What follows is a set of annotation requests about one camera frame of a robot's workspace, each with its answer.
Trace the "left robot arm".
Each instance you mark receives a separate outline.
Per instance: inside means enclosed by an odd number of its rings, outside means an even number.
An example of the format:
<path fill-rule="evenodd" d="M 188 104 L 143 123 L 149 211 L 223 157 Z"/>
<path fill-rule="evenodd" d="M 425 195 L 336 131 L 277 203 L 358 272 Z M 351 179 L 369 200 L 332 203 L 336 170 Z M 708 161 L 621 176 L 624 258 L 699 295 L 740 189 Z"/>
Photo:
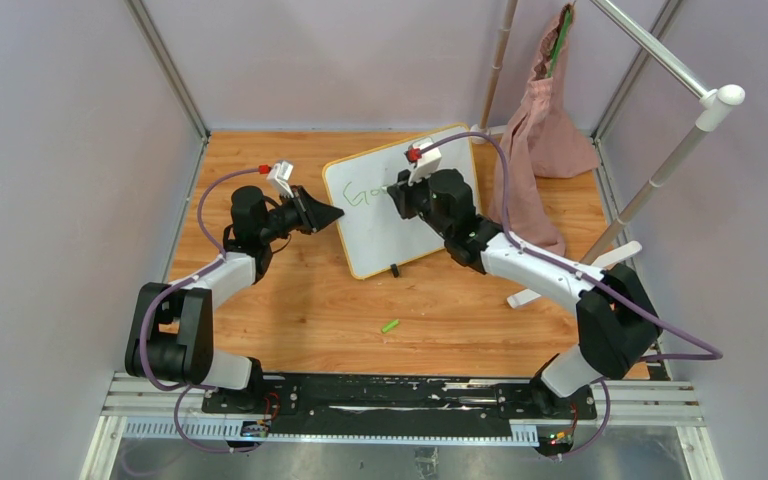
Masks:
<path fill-rule="evenodd" d="M 139 290 L 124 366 L 163 391 L 183 386 L 228 392 L 243 413 L 258 411 L 268 396 L 261 362 L 230 354 L 214 342 L 215 311 L 266 274 L 272 243 L 294 232 L 311 235 L 335 223 L 344 211 L 292 185 L 273 200 L 256 186 L 231 196 L 231 222 L 217 258 L 172 283 L 149 282 Z"/>

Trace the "yellow framed whiteboard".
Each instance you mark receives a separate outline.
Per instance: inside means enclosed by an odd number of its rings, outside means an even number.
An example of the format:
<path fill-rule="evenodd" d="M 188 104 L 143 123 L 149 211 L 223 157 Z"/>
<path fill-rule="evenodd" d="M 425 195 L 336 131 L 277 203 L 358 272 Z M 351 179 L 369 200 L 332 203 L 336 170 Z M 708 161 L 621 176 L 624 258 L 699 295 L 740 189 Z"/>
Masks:
<path fill-rule="evenodd" d="M 405 151 L 463 133 L 456 123 L 326 164 L 322 170 L 328 202 L 344 211 L 337 228 L 352 277 L 363 280 L 444 248 L 421 219 L 402 219 L 386 187 L 410 167 Z"/>

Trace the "green marker cap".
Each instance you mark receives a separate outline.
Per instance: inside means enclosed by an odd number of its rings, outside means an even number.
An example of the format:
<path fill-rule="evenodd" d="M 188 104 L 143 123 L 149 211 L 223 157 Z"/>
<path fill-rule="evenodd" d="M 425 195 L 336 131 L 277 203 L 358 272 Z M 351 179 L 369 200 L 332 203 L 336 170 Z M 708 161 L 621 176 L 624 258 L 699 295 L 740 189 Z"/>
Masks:
<path fill-rule="evenodd" d="M 394 320 L 390 321 L 389 323 L 385 324 L 384 326 L 382 326 L 380 328 L 380 332 L 382 334 L 386 334 L 386 333 L 390 332 L 392 329 L 394 329 L 395 327 L 397 327 L 399 325 L 399 323 L 400 323 L 399 319 L 394 319 Z"/>

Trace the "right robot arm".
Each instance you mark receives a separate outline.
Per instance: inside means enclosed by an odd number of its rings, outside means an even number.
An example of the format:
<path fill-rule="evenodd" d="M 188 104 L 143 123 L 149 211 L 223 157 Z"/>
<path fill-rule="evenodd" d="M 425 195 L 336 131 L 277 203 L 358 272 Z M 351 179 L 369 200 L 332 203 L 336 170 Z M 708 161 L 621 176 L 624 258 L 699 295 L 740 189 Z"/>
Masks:
<path fill-rule="evenodd" d="M 477 212 L 471 187 L 454 169 L 417 183 L 408 177 L 400 172 L 386 189 L 402 219 L 422 220 L 458 264 L 516 282 L 575 316 L 577 345 L 552 357 L 530 382 L 540 415 L 558 416 L 594 381 L 623 379 L 660 336 L 655 309 L 631 268 L 599 269 L 519 239 Z"/>

